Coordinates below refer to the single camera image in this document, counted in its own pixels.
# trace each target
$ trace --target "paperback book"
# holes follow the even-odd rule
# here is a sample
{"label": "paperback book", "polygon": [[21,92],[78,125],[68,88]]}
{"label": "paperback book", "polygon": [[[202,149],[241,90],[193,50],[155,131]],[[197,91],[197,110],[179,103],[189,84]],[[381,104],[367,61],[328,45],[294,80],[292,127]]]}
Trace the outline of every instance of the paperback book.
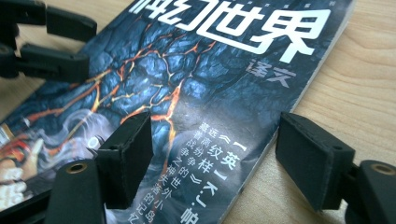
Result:
{"label": "paperback book", "polygon": [[154,157],[107,223],[220,223],[344,30],[352,0],[136,0],[80,51],[82,84],[47,81],[1,123],[0,167],[51,188],[129,117],[150,111]]}

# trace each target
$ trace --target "wood grain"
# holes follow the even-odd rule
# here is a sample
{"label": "wood grain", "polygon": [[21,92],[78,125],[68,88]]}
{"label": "wood grain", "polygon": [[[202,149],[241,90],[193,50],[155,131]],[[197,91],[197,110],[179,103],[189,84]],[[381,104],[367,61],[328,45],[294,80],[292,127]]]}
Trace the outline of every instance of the wood grain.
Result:
{"label": "wood grain", "polygon": [[[99,30],[132,1],[47,0],[98,22]],[[77,51],[83,43],[23,26],[26,41]],[[19,105],[41,80],[0,78],[0,119]],[[359,0],[325,64],[295,112],[312,119],[357,150],[355,162],[396,164],[396,5],[392,0]],[[313,211],[276,162],[272,148],[224,223],[343,223],[339,211]]]}

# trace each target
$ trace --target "blue cover art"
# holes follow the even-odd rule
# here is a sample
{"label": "blue cover art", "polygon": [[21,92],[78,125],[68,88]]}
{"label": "blue cover art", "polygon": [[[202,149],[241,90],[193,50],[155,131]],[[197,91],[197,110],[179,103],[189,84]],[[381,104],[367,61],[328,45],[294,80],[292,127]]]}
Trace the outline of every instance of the blue cover art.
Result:
{"label": "blue cover art", "polygon": [[154,158],[133,204],[108,223],[217,223],[339,32],[351,1],[140,0],[80,53],[81,85],[47,82],[2,125],[28,198],[90,158],[122,122],[152,113]]}

